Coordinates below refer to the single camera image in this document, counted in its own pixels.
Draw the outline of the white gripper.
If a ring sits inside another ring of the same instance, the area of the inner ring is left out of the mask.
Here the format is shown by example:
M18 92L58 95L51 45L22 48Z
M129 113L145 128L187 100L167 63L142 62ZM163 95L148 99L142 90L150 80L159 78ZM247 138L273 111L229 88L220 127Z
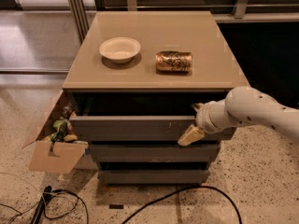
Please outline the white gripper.
M199 127L191 124L187 128L178 140L178 144L181 146L186 147L203 139L205 133L220 133L234 124L234 118L228 113L224 100L205 104L196 103L192 104L192 108L196 111L195 123Z

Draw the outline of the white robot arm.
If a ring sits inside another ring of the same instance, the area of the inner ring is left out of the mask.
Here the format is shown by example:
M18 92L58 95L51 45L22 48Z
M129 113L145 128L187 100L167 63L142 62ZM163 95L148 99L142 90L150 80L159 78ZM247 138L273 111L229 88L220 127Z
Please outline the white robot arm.
M181 146L201 140L206 133L227 128L263 125L299 143L299 110L278 103L273 97L252 87L230 90L218 102L195 104L195 124L179 138Z

